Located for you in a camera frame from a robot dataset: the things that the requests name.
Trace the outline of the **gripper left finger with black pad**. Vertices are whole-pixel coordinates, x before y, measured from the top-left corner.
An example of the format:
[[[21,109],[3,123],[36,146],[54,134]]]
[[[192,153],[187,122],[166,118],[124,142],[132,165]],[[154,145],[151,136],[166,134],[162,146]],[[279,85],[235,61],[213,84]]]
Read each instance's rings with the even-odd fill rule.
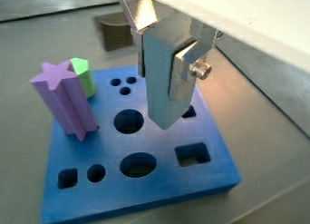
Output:
[[[154,0],[119,0],[138,49],[138,73],[144,78],[170,78],[178,43],[168,32],[178,12]]]

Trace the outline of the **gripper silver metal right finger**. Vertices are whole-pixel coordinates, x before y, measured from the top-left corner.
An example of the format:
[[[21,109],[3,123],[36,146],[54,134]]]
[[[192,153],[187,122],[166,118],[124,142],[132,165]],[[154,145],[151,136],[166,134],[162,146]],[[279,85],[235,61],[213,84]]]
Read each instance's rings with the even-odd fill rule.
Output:
[[[198,79],[205,80],[213,67],[205,62],[206,54],[215,48],[223,33],[196,19],[191,19],[187,44],[174,55],[170,97],[179,101],[188,94]]]

